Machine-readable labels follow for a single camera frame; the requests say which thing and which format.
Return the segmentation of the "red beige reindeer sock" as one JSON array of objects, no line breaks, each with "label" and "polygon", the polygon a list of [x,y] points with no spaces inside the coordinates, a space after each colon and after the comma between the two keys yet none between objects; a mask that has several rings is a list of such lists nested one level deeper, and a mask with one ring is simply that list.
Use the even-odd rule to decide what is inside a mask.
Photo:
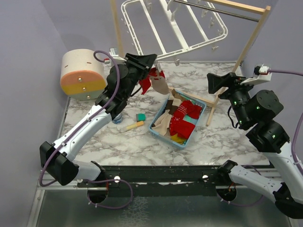
[{"label": "red beige reindeer sock", "polygon": [[162,70],[158,71],[156,68],[152,68],[149,73],[149,78],[151,81],[151,85],[156,92],[162,95],[166,95],[169,93],[169,87],[166,82],[164,72]]}]

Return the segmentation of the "red santa sock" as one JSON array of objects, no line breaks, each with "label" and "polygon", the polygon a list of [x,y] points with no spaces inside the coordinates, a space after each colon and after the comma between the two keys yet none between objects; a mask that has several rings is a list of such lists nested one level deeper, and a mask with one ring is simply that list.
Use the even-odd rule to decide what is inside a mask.
[{"label": "red santa sock", "polygon": [[140,80],[139,84],[140,84],[140,86],[142,88],[142,95],[144,95],[148,91],[148,89],[151,87],[150,78],[147,77],[145,79]]}]

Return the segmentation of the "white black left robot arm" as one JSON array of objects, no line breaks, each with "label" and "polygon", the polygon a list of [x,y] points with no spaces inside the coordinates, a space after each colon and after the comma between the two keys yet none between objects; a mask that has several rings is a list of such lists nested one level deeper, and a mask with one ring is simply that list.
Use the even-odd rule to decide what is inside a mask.
[{"label": "white black left robot arm", "polygon": [[112,122],[123,111],[135,86],[148,77],[156,58],[156,54],[127,53],[124,63],[118,64],[110,57],[114,65],[107,76],[107,86],[89,112],[62,137],[53,143],[45,141],[40,145],[42,172],[39,184],[42,187],[49,185],[43,183],[45,173],[62,186],[75,179],[87,180],[95,187],[103,184],[105,176],[97,163],[75,162],[75,158],[102,127]]}]

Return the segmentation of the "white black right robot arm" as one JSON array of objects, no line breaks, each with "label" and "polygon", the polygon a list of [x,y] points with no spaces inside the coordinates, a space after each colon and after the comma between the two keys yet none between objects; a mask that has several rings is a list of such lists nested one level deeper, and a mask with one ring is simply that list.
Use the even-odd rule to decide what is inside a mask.
[{"label": "white black right robot arm", "polygon": [[267,157],[279,172],[277,181],[251,172],[231,160],[218,168],[218,181],[223,185],[238,183],[270,199],[286,216],[292,219],[303,217],[303,165],[294,153],[294,147],[284,128],[274,118],[283,110],[283,105],[271,90],[260,90],[253,97],[249,91],[259,78],[237,76],[230,72],[224,76],[207,74],[208,92],[219,94],[229,100],[239,123],[247,131],[250,143]]}]

